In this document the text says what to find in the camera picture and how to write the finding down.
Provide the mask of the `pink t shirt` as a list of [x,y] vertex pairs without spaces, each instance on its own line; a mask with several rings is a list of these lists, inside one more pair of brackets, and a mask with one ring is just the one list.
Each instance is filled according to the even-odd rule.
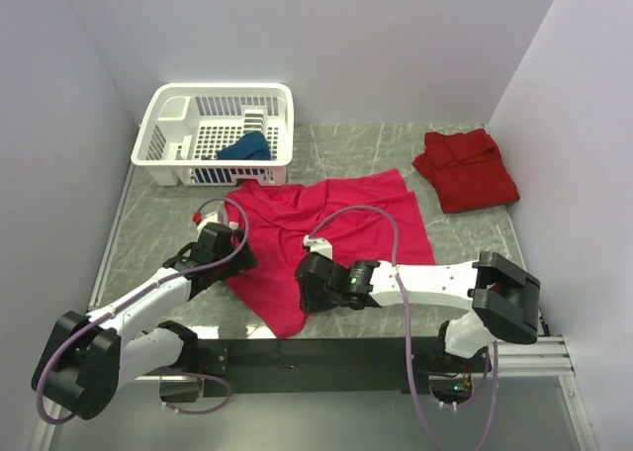
[[308,320],[295,279],[308,234],[326,239],[334,260],[345,266],[392,258],[408,265],[435,262],[416,195],[396,169],[312,186],[247,181],[228,198],[229,219],[250,226],[257,265],[227,284],[278,338],[299,333]]

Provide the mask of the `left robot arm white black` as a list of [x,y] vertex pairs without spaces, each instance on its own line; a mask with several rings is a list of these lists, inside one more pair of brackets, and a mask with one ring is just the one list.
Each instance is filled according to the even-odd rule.
[[122,386],[158,369],[199,378],[204,358],[197,334],[165,315],[217,282],[256,265],[239,226],[209,223],[144,283],[87,314],[68,312],[54,324],[31,387],[42,419],[44,401],[71,417],[98,415]]

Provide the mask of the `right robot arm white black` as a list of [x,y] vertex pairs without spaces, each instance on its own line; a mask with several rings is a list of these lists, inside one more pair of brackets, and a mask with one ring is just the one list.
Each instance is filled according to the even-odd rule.
[[301,309],[308,315],[337,307],[359,311],[395,304],[462,311],[444,322],[426,346],[412,348],[412,358],[426,373],[482,369],[483,354],[494,342],[530,345],[538,337],[539,280],[495,252],[484,251],[476,261],[453,265],[359,260],[349,267],[309,253],[295,278]]

